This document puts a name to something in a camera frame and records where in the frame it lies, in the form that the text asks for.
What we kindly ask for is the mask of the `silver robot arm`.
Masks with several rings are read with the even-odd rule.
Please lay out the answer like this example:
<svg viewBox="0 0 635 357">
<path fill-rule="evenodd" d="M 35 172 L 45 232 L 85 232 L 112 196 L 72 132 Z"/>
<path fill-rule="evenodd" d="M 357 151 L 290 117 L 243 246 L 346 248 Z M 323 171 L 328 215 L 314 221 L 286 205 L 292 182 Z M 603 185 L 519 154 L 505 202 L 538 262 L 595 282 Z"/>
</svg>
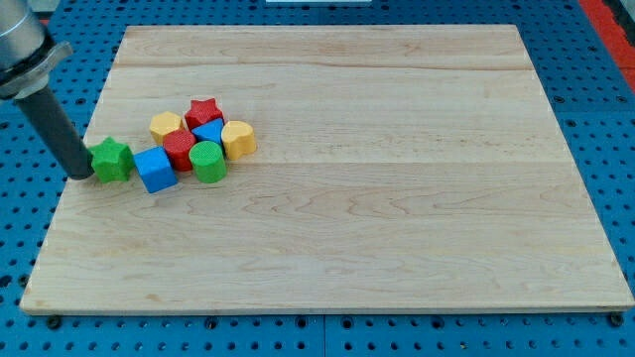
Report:
<svg viewBox="0 0 635 357">
<path fill-rule="evenodd" d="M 57 43 L 26 1 L 1 0 L 2 101 L 43 89 L 50 72 L 72 53 L 70 43 Z"/>
</svg>

